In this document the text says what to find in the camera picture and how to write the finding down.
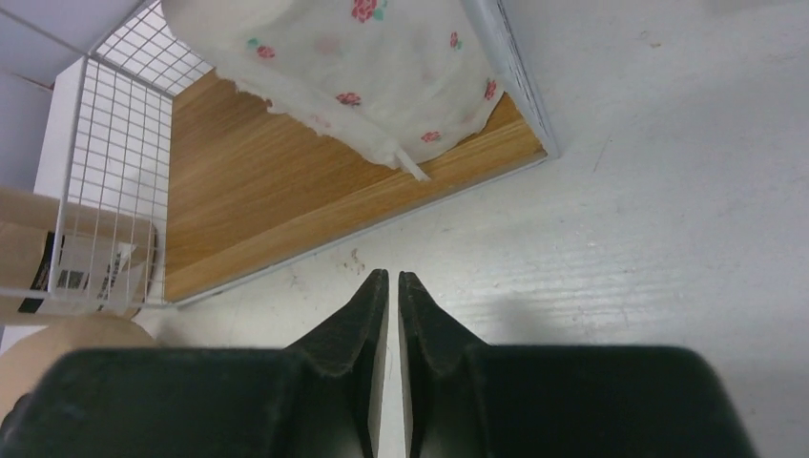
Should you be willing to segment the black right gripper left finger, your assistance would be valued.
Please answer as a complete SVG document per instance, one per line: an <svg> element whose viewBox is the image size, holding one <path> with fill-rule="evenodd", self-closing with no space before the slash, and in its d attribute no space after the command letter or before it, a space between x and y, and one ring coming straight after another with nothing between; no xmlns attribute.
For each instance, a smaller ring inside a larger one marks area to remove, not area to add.
<svg viewBox="0 0 809 458"><path fill-rule="evenodd" d="M5 457L372 457L389 277L284 348L99 348L7 415Z"/></svg>

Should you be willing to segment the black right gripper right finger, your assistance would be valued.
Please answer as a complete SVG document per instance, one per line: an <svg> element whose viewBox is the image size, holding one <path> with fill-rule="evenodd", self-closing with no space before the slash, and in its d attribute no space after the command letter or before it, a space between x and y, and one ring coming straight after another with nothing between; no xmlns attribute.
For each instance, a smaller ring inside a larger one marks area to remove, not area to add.
<svg viewBox="0 0 809 458"><path fill-rule="evenodd" d="M411 457L753 457L713 368L661 345L487 343L398 279Z"/></svg>

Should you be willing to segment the white wire wooden shelf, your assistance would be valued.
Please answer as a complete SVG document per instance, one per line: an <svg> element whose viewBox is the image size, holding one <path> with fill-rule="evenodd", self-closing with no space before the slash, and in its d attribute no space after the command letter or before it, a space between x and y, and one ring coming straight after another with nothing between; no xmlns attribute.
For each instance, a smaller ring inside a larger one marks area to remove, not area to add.
<svg viewBox="0 0 809 458"><path fill-rule="evenodd" d="M23 116L33 190L149 220L141 308L182 306L325 244L559 155L501 1L462 4L504 93L486 127L422 164L371 163L242 92L177 39L165 1L5 1L1 143Z"/></svg>

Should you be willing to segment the white dotted roll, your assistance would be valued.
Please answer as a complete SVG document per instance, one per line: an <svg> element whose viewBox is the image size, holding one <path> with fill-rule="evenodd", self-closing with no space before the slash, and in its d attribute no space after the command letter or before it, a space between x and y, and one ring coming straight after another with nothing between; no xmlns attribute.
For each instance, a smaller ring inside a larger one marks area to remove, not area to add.
<svg viewBox="0 0 809 458"><path fill-rule="evenodd" d="M504 88L458 1L165 1L218 77L365 160L422 164L487 125Z"/></svg>

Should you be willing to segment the brown roll back left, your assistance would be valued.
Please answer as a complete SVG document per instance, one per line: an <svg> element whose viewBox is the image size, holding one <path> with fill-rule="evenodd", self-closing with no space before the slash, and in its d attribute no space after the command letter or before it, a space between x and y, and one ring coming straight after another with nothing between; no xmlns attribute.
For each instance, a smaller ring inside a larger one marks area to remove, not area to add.
<svg viewBox="0 0 809 458"><path fill-rule="evenodd" d="M45 325L105 313L133 318L154 272L147 219L1 190L1 323Z"/></svg>

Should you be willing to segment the brown cartoon printed roll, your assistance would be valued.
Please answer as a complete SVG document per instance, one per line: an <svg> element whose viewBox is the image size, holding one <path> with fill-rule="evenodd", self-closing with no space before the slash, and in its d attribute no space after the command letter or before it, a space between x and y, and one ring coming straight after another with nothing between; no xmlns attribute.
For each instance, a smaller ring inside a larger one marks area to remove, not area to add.
<svg viewBox="0 0 809 458"><path fill-rule="evenodd" d="M29 394L45 372L68 353L93 348L157 347L143 327L97 314L51 324L14 343L1 355L1 418Z"/></svg>

